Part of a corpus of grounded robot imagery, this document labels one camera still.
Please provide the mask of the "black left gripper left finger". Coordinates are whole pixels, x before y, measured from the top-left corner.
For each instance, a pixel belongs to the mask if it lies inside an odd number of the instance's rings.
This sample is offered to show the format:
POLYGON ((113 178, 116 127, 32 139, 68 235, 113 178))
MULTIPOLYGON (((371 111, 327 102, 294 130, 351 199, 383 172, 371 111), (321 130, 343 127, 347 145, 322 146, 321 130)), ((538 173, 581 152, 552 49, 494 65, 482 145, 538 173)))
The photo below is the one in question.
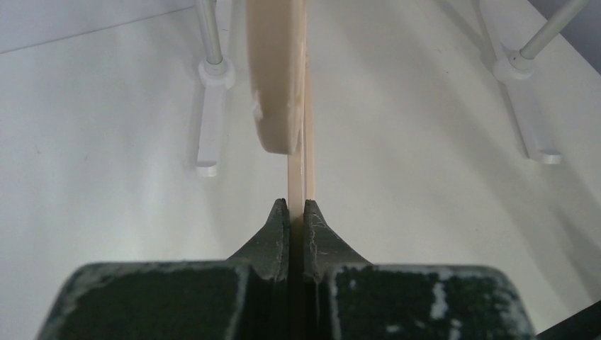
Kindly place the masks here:
POLYGON ((288 339, 290 217, 278 199, 263 227, 220 261, 80 266, 39 339, 288 339))

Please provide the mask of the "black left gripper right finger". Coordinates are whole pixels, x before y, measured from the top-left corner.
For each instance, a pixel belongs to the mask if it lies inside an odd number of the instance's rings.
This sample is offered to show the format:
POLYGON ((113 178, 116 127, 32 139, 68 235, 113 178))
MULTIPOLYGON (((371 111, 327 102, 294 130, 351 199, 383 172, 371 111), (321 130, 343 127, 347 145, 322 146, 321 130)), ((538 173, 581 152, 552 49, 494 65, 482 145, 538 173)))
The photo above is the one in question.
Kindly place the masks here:
POLYGON ((304 207, 308 339, 534 339, 517 289, 489 266, 377 264, 304 207))

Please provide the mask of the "beige plastic hanger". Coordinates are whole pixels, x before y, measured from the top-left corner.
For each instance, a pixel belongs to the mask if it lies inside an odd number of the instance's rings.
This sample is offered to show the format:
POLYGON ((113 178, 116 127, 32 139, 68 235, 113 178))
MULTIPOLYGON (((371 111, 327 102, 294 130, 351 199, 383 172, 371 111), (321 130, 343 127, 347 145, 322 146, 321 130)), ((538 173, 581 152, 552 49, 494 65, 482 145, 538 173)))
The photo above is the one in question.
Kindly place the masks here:
POLYGON ((248 1, 253 116, 268 153, 288 157, 288 210, 303 215, 301 140, 305 113, 306 1, 248 1))

